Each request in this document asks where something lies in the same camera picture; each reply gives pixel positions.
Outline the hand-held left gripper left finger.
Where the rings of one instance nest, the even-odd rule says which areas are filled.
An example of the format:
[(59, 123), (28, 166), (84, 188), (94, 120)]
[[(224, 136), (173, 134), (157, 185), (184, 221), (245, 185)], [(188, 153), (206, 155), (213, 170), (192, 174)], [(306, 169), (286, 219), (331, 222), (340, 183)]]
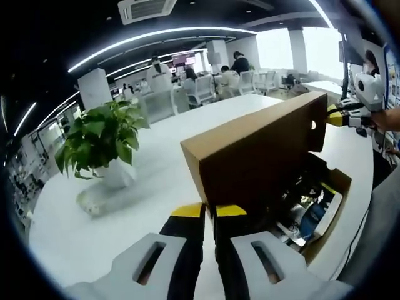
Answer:
[(67, 287), (68, 299), (193, 299), (201, 263), (206, 207), (173, 211), (159, 233), (149, 233), (115, 257), (94, 282)]

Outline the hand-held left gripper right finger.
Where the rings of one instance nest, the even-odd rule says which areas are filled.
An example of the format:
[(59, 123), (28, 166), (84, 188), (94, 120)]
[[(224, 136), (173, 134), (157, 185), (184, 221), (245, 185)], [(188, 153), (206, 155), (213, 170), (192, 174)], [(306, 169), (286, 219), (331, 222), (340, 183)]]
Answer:
[(301, 254), (269, 231), (254, 232), (239, 206), (216, 206), (213, 222), (226, 299), (345, 299), (353, 290), (315, 276)]

